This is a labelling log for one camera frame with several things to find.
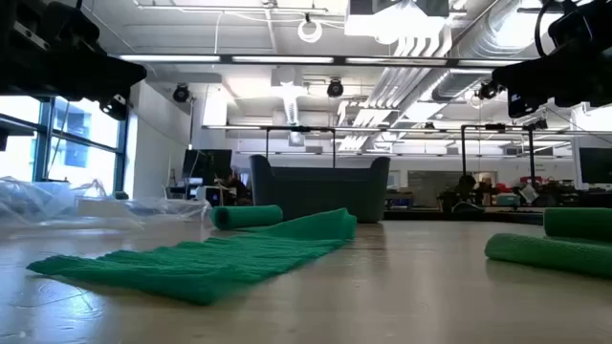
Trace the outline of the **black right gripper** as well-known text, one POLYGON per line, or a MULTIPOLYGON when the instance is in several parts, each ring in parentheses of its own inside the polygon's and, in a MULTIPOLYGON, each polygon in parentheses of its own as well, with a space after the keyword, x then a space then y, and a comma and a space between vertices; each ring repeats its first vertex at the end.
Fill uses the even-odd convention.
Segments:
POLYGON ((536 59, 499 67, 492 81, 508 92, 508 116, 523 118, 546 103, 612 104, 612 28, 550 28, 555 49, 536 59))

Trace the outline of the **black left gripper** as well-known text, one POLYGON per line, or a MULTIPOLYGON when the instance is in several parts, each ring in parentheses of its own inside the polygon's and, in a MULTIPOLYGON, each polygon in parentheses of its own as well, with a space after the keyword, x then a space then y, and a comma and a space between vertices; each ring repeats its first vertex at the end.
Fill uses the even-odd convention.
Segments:
POLYGON ((129 95, 121 93, 146 76, 144 66, 100 49, 0 49, 0 96, 100 100, 99 109, 115 120, 129 113, 129 95))

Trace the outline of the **clear plastic bag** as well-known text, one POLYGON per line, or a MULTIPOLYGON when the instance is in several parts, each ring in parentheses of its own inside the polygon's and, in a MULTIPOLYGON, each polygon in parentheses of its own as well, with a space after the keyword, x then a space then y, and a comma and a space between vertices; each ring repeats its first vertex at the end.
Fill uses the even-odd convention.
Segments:
POLYGON ((118 229, 138 230, 145 226, 203 224, 211 211, 206 201, 181 199, 131 199, 123 192, 109 194, 99 180, 84 184, 68 182, 23 182, 0 178, 0 230, 118 229), (81 198, 114 199, 123 204, 121 218, 86 217, 78 214, 81 198))

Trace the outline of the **teal green elastic bandage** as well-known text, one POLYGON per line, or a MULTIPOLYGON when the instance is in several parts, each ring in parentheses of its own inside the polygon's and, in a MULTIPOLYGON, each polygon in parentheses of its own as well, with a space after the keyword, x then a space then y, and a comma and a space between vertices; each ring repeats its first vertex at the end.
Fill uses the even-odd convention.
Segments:
POLYGON ((344 246, 355 238, 357 223, 341 208, 173 247, 97 258, 55 255, 30 263, 28 270, 209 305, 344 246))

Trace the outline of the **black computer monitor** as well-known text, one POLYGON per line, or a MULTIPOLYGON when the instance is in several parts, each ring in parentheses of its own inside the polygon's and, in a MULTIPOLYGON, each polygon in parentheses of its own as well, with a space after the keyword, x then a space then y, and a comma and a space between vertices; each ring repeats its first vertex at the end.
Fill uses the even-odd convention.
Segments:
POLYGON ((612 148, 584 147, 579 150, 581 181, 612 184, 612 148))

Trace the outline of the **person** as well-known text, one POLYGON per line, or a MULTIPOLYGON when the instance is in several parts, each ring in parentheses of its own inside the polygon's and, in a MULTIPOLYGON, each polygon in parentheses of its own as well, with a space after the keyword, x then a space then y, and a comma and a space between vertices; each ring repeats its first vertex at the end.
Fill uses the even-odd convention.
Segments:
POLYGON ((216 181, 222 189, 224 205, 242 206, 252 204, 250 190, 241 182, 234 170, 231 169, 227 176, 219 177, 216 181))
POLYGON ((458 184, 439 195, 441 209, 445 213, 482 213, 475 203, 476 180, 472 175, 463 175, 458 184))

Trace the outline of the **dark green mesh sheet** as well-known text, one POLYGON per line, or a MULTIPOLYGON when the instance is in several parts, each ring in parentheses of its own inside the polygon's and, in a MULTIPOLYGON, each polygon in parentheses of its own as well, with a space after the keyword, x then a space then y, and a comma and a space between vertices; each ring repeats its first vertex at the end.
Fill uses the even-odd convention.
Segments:
POLYGON ((612 279, 612 208, 548 208, 542 237, 497 233, 487 258, 612 279))

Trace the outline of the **long ceiling light bar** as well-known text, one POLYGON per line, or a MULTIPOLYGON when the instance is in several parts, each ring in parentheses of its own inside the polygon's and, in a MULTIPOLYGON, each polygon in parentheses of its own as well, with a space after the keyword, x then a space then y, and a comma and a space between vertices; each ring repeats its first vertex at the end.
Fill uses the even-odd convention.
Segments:
POLYGON ((120 59, 134 63, 161 64, 235 64, 235 65, 318 65, 363 67, 416 67, 494 69, 521 62, 513 58, 393 57, 344 55, 280 54, 121 54, 120 59))

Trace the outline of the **teal plastic bin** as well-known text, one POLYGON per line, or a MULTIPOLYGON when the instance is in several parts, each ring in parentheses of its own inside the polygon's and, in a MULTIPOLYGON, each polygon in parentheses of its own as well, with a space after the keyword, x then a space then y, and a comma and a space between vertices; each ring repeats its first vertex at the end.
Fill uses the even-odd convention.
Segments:
POLYGON ((250 157, 256 205, 277 205, 292 220, 345 208, 360 223, 383 219, 390 159, 378 157, 367 168, 273 167, 266 157, 250 157))

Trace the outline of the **silver ventilation duct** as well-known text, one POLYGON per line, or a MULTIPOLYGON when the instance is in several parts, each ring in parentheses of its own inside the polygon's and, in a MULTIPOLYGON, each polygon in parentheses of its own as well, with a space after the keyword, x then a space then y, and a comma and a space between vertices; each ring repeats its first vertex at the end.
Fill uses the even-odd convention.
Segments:
MULTIPOLYGON (((520 55, 534 43, 536 14, 541 0, 499 0, 455 45, 452 52, 463 58, 508 58, 520 55)), ((464 94, 485 78, 471 71, 448 73, 431 97, 449 101, 464 94)))

